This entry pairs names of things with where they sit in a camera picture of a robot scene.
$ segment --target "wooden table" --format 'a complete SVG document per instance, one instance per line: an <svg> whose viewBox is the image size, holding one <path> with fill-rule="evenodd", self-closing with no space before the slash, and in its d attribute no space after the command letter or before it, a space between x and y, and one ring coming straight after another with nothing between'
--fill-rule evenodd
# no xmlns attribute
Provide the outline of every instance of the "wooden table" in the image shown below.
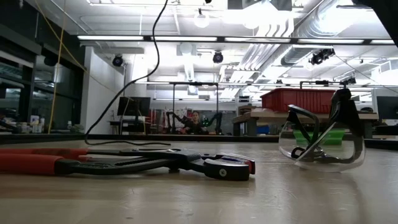
<svg viewBox="0 0 398 224"><path fill-rule="evenodd" d="M320 121L327 121L329 114L316 114ZM276 113L269 109L256 108L244 115L235 117L232 122L234 124L234 136L241 135L241 123L247 124L248 136L257 136L257 126L268 123L284 123L286 122L288 113ZM312 122L306 116L298 115L304 122ZM359 118L363 120L365 127L365 138L371 139L373 136L372 122L379 119L379 115L373 114L359 114Z"/></svg>
<svg viewBox="0 0 398 224"><path fill-rule="evenodd" d="M120 176L0 174L1 223L397 223L398 154L394 151L370 149L359 168L321 173L293 165L274 143L172 146L253 157L257 173L247 182L215 180L185 170L169 174L166 168ZM86 145L71 141L0 147Z"/></svg>

